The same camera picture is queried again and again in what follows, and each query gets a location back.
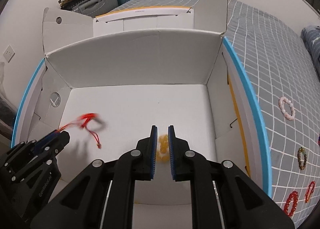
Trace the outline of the grey checked bed sheet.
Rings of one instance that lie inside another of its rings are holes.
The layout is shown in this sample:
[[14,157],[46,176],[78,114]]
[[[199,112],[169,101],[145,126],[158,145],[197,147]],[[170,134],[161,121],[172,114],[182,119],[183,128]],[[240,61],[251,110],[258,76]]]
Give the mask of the grey checked bed sheet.
[[[227,0],[226,37],[247,74],[266,125],[274,201],[284,207],[297,192],[292,215],[305,226],[319,205],[319,78],[302,39],[278,18]],[[308,203],[311,181],[315,190]]]

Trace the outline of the grey suitcase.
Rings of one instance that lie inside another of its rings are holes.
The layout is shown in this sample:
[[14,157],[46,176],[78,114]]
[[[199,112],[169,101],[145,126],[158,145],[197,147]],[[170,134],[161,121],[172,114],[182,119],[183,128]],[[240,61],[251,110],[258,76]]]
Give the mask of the grey suitcase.
[[62,6],[61,10],[96,17],[108,13],[118,7],[117,0],[82,0]]

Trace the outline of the blue and yellow cardboard box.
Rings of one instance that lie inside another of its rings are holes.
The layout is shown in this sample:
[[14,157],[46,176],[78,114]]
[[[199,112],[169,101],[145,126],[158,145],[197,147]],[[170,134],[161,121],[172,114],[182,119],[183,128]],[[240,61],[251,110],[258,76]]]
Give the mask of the blue and yellow cardboard box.
[[170,125],[190,148],[233,161],[272,192],[265,122],[226,37],[227,0],[140,6],[95,18],[45,8],[43,58],[18,108],[12,145],[37,140],[85,113],[106,123],[102,148],[77,127],[58,156],[64,181],[90,161],[115,160]]

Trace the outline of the red cord bracelet amber bead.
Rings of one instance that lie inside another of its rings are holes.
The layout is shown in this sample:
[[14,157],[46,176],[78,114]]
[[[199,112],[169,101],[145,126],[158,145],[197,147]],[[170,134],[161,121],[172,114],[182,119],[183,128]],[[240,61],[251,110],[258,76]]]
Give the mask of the red cord bracelet amber bead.
[[[89,128],[89,124],[91,122],[96,122],[97,124],[99,124],[99,128],[97,128],[96,130]],[[101,149],[102,144],[100,142],[98,131],[100,129],[103,130],[105,128],[105,126],[106,126],[106,123],[100,118],[100,115],[98,113],[85,113],[85,114],[77,117],[75,120],[73,120],[63,126],[60,126],[57,129],[57,131],[62,132],[70,127],[77,127],[78,129],[86,130],[94,138],[96,145],[97,145],[97,148]]]

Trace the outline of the blue lettered folded duvet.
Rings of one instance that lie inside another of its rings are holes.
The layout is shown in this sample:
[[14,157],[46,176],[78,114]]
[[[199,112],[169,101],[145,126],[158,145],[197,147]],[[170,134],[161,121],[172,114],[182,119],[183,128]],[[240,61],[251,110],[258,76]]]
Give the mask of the blue lettered folded duvet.
[[300,36],[307,51],[310,53],[316,72],[320,76],[320,27],[307,26],[302,29]]

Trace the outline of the white wall socket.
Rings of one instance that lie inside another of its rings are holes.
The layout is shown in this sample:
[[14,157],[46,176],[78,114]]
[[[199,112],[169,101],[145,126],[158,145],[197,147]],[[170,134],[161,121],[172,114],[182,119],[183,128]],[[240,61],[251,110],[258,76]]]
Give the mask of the white wall socket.
[[7,62],[10,62],[13,56],[15,55],[14,49],[9,45],[3,53],[3,57]]

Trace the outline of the red cord bracelet gold tube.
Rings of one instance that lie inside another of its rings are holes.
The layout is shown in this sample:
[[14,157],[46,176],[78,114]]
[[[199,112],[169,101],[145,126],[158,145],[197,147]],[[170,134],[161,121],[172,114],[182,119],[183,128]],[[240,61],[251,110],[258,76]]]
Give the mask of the red cord bracelet gold tube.
[[305,203],[308,203],[310,201],[310,198],[314,190],[315,190],[315,181],[311,181],[305,193]]

